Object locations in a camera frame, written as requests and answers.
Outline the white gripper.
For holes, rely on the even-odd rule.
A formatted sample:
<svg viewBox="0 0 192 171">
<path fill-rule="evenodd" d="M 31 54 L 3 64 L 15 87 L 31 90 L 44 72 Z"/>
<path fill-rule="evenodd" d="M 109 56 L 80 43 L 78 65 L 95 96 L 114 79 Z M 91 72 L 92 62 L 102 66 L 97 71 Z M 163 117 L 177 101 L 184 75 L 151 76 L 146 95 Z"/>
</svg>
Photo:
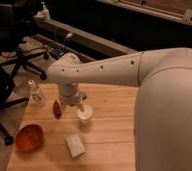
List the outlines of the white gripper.
<svg viewBox="0 0 192 171">
<path fill-rule="evenodd" d="M 62 104 L 74 106 L 86 98 L 77 83 L 59 84 L 59 100 Z"/>
</svg>

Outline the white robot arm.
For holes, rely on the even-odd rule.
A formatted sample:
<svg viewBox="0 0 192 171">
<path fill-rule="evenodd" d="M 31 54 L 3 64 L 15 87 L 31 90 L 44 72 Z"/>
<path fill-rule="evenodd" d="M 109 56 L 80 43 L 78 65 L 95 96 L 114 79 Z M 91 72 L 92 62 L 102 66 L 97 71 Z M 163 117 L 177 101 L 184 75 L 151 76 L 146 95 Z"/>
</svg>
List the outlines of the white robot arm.
<svg viewBox="0 0 192 171">
<path fill-rule="evenodd" d="M 136 171 L 192 171 L 192 48 L 137 52 L 82 63 L 73 53 L 48 68 L 62 101 L 80 83 L 132 86 Z"/>
</svg>

